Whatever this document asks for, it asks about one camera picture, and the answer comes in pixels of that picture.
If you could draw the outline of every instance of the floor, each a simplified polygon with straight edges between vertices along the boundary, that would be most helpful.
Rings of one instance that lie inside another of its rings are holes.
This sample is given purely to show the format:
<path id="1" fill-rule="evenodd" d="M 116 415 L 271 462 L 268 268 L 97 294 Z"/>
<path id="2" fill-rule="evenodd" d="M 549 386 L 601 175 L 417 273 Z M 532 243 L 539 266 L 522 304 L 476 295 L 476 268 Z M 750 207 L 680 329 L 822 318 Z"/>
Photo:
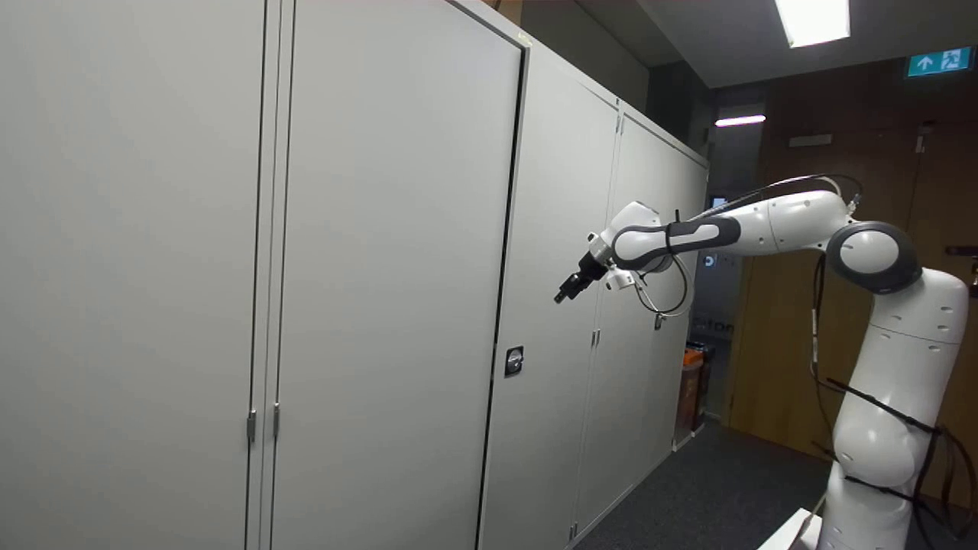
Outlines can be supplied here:
<path id="1" fill-rule="evenodd" d="M 818 501 L 829 464 L 705 425 L 672 453 L 578 550 L 750 550 Z M 978 550 L 928 526 L 931 550 Z M 908 550 L 928 550 L 909 529 Z"/>

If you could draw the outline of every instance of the exit sign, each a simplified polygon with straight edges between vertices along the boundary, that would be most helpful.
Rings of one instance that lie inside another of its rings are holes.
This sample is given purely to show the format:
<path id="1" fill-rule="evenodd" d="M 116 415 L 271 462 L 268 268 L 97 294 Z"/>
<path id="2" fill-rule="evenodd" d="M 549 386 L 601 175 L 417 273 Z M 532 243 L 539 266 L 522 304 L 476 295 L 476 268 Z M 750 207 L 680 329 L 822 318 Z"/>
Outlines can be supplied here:
<path id="1" fill-rule="evenodd" d="M 928 55 L 909 55 L 908 77 L 958 73 L 970 66 L 970 50 L 944 50 Z"/>

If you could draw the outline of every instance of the white robotic arm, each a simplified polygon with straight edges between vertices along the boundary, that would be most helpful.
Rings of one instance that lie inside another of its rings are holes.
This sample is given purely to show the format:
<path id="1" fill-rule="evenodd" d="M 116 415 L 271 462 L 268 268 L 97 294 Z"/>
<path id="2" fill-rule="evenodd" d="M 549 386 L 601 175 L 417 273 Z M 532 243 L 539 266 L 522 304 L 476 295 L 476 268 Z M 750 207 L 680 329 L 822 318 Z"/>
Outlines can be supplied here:
<path id="1" fill-rule="evenodd" d="M 592 238 L 556 301 L 574 299 L 612 268 L 643 275 L 674 253 L 710 247 L 741 257 L 812 247 L 838 275 L 874 294 L 871 327 L 835 425 L 838 462 L 818 550 L 903 548 L 913 516 L 908 498 L 965 329 L 965 283 L 924 268 L 894 227 L 854 224 L 838 191 L 802 189 L 666 227 L 631 200 Z"/>

